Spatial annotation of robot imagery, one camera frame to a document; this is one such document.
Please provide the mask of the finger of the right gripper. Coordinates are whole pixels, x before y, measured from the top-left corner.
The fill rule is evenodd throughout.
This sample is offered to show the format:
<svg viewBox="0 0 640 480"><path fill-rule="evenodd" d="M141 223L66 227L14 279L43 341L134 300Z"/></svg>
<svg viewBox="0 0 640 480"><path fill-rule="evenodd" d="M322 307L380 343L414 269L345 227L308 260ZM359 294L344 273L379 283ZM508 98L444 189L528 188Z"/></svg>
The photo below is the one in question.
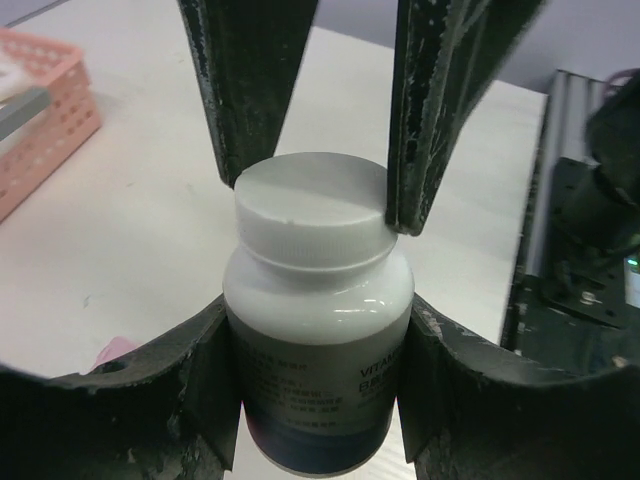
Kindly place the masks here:
<svg viewBox="0 0 640 480"><path fill-rule="evenodd" d="M316 0L181 0L209 135L222 182L273 156Z"/></svg>
<svg viewBox="0 0 640 480"><path fill-rule="evenodd" d="M464 123L541 0L398 4L387 159L386 223L423 231Z"/></svg>

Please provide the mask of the white bottle cap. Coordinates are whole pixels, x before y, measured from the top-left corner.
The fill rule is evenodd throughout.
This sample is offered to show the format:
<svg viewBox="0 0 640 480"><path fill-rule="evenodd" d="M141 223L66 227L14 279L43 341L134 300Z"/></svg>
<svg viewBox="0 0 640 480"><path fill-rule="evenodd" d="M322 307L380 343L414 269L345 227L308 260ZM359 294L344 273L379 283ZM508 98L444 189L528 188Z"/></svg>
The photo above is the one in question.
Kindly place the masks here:
<svg viewBox="0 0 640 480"><path fill-rule="evenodd" d="M234 186L239 239L253 256L297 270L342 270L388 254L387 170L351 155L280 155Z"/></svg>

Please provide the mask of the white vitamin bottle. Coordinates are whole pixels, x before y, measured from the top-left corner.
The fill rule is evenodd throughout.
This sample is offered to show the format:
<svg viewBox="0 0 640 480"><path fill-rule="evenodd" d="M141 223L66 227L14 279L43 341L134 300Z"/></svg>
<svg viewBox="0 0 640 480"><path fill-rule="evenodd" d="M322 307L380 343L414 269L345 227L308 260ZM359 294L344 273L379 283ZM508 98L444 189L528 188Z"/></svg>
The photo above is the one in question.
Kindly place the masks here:
<svg viewBox="0 0 640 480"><path fill-rule="evenodd" d="M369 460L391 423L414 296L397 242L367 264L320 271L260 260L239 239L223 295L246 422L263 454L307 477Z"/></svg>

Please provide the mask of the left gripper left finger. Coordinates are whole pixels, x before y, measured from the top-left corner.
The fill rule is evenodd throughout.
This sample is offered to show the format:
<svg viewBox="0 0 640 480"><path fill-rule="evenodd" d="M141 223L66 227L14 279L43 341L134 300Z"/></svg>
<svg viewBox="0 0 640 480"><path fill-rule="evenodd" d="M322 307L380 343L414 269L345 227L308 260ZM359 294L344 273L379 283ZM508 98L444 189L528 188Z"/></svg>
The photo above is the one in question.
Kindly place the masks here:
<svg viewBox="0 0 640 480"><path fill-rule="evenodd" d="M217 298L91 372L45 379L1 368L4 479L221 479L240 417Z"/></svg>

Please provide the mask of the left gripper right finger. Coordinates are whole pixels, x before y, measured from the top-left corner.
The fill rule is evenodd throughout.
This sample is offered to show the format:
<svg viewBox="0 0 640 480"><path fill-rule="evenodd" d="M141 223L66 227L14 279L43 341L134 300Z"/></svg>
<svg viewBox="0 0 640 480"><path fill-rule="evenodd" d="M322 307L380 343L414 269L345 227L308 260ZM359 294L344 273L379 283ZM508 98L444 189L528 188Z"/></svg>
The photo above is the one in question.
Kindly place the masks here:
<svg viewBox="0 0 640 480"><path fill-rule="evenodd" d="M639 368L548 368L412 302L398 406L420 479L635 479Z"/></svg>

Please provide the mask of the pink pill organizer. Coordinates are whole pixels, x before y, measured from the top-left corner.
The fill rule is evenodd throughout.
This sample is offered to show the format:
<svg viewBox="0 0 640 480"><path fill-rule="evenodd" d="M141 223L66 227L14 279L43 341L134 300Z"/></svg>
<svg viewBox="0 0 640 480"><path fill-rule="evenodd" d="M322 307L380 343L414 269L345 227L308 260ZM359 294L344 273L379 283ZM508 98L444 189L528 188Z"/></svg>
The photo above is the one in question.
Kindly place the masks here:
<svg viewBox="0 0 640 480"><path fill-rule="evenodd" d="M96 357L93 369L135 350L138 346L138 343L133 342L125 337L114 337Z"/></svg>

